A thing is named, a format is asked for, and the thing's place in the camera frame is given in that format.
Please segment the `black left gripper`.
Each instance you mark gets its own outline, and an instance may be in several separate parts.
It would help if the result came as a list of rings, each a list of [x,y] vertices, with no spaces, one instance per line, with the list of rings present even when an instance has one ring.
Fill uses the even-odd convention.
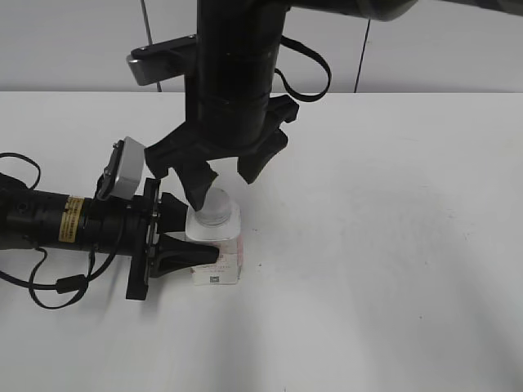
[[[98,200],[101,226],[97,236],[97,251],[115,256],[129,256],[125,297],[143,301],[148,292],[149,276],[160,278],[166,274],[217,262],[217,247],[182,241],[163,233],[181,233],[186,229],[188,206],[170,193],[162,193],[159,204],[160,181],[145,180],[143,194],[130,200],[109,197]],[[148,251],[151,231],[158,220],[159,240]]]

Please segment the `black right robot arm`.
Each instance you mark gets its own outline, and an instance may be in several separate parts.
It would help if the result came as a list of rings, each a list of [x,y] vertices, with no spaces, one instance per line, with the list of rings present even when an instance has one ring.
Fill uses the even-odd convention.
[[[195,34],[131,52],[127,62],[136,81],[149,85],[185,79],[186,119],[145,150],[158,178],[174,170],[190,205],[199,210],[216,172],[212,160],[235,158],[237,171],[253,183],[266,164],[288,143],[282,123],[293,122],[303,95],[288,88],[272,96],[281,47],[325,65],[324,58],[284,36],[284,22],[294,7],[390,21],[413,6],[411,1],[200,1]]]

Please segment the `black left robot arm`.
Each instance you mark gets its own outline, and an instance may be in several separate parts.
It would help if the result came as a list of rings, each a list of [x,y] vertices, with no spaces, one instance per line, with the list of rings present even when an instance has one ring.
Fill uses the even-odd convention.
[[[90,282],[101,276],[117,255],[131,259],[126,298],[143,301],[149,281],[178,270],[212,264],[219,249],[171,237],[186,224],[187,206],[159,190],[159,180],[147,179],[141,195],[129,200],[80,198],[30,189],[17,179],[1,177],[1,248],[29,249],[45,254],[48,248],[88,252],[88,270],[36,283],[2,273],[1,278],[29,291],[37,305],[38,291],[73,293],[79,301]]]

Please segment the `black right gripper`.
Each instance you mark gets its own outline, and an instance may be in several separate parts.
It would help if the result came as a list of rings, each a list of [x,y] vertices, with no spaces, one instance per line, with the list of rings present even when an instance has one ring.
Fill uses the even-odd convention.
[[[185,196],[195,211],[203,208],[208,191],[218,174],[209,164],[223,158],[237,158],[237,172],[247,184],[252,184],[268,162],[288,145],[281,131],[282,123],[296,120],[299,105],[290,96],[269,99],[261,135],[243,146],[218,141],[199,132],[195,125],[182,123],[161,141],[145,149],[145,161],[158,178],[164,178],[173,168],[182,184]]]

